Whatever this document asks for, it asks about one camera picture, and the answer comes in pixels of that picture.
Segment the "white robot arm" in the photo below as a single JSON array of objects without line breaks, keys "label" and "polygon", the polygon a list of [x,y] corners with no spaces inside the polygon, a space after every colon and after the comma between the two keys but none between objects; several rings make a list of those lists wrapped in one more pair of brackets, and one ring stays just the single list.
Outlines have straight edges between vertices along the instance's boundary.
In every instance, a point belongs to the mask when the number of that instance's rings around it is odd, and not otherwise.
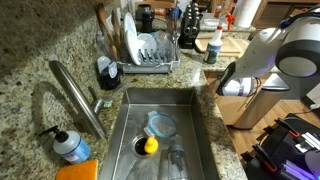
[{"label": "white robot arm", "polygon": [[320,11],[314,6],[261,30],[244,54],[230,63],[215,85],[220,96],[250,96],[254,78],[276,67],[298,78],[320,73]]}]

